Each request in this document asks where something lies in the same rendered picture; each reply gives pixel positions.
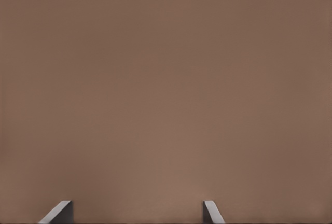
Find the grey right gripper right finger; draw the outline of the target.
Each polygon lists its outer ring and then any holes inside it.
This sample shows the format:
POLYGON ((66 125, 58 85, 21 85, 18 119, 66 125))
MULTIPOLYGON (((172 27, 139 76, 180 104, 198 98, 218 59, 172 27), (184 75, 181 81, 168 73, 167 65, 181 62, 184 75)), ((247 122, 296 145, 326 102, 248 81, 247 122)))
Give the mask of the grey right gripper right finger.
POLYGON ((202 203, 202 224, 226 224, 214 201, 202 203))

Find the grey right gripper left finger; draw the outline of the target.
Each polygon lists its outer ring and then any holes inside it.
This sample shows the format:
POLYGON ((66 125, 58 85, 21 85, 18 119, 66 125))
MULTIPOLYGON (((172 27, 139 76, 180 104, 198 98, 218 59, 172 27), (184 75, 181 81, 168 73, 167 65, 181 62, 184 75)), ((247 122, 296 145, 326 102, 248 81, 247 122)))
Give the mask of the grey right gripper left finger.
POLYGON ((37 224, 74 224, 73 201, 61 201, 37 224))

